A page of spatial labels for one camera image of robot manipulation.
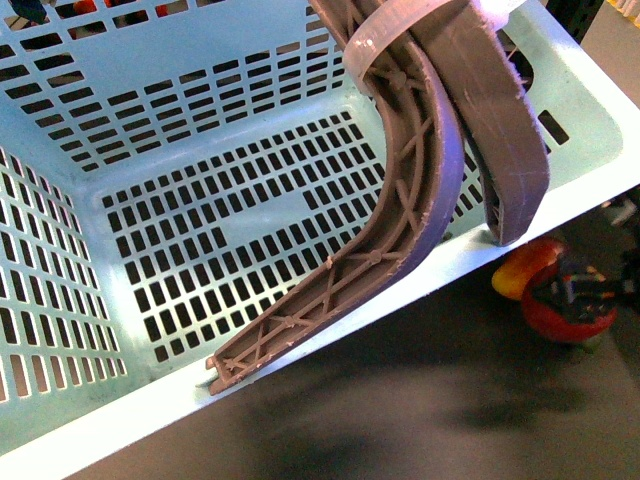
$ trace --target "dark table surface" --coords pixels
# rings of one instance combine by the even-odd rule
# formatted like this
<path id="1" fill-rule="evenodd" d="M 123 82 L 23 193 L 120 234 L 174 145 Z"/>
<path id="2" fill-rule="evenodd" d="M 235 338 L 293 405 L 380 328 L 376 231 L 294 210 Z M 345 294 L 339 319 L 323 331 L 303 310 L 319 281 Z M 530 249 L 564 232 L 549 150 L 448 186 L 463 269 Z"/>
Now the dark table surface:
<path id="1" fill-rule="evenodd" d="M 603 273 L 628 238 L 562 228 Z M 640 478 L 640 323 L 553 345 L 482 268 L 71 477 Z"/>

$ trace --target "light blue plastic basket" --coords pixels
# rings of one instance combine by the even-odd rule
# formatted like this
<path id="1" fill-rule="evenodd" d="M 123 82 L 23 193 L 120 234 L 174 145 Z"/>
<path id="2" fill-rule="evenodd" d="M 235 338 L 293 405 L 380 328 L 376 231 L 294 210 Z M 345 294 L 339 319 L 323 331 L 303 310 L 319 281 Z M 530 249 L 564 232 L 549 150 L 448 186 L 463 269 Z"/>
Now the light blue plastic basket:
<path id="1" fill-rule="evenodd" d="M 306 2 L 97 3 L 20 31 L 0 4 L 0 454 L 212 353 L 354 236 L 383 181 L 375 106 Z M 622 139 L 554 28 L 530 2 L 507 32 L 569 138 L 545 132 L 557 187 Z M 470 160 L 451 235 L 480 202 Z"/>

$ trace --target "curved 3d printed part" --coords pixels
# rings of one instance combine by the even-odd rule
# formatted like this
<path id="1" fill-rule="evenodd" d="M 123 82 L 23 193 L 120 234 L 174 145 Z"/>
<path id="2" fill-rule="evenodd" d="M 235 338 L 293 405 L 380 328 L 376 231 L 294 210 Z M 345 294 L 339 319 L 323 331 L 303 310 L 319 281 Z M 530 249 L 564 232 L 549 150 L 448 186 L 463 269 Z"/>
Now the curved 3d printed part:
<path id="1" fill-rule="evenodd" d="M 311 3 L 344 49 L 384 2 Z M 418 21 L 380 52 L 364 82 L 387 140 L 378 205 L 356 238 L 207 360 L 219 374 L 212 394 L 400 280 L 436 246 L 462 179 L 455 109 L 482 157 L 488 221 L 499 241 L 517 239 L 533 218 L 548 186 L 544 146 L 517 75 L 476 7 L 453 0 Z"/>

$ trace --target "plastic crate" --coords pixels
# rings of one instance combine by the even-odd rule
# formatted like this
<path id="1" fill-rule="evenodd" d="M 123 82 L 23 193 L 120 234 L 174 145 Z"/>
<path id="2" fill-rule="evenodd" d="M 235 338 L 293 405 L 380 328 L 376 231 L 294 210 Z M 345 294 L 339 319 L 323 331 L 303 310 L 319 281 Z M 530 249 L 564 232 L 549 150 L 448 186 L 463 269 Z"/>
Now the plastic crate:
<path id="1" fill-rule="evenodd" d="M 209 402 L 201 359 L 362 227 L 385 151 L 306 2 L 65 3 L 20 31 L 0 6 L 0 469 L 38 449 L 53 477 Z M 535 0 L 505 31 L 550 150 L 530 237 L 640 182 L 639 115 Z M 470 157 L 441 253 L 270 371 L 506 252 L 481 200 Z"/>

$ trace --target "yellow object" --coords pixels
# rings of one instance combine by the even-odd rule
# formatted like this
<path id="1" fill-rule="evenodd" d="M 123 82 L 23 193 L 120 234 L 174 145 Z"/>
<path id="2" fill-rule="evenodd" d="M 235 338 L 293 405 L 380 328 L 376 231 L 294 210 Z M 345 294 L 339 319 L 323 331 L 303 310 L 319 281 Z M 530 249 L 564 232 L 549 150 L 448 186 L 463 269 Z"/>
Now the yellow object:
<path id="1" fill-rule="evenodd" d="M 551 237 L 536 238 L 516 248 L 493 274 L 493 289 L 503 297 L 520 301 L 531 277 L 555 263 L 565 250 L 562 242 Z"/>
<path id="2" fill-rule="evenodd" d="M 639 0 L 607 0 L 613 8 L 622 14 L 627 20 L 640 28 L 640 1 Z"/>

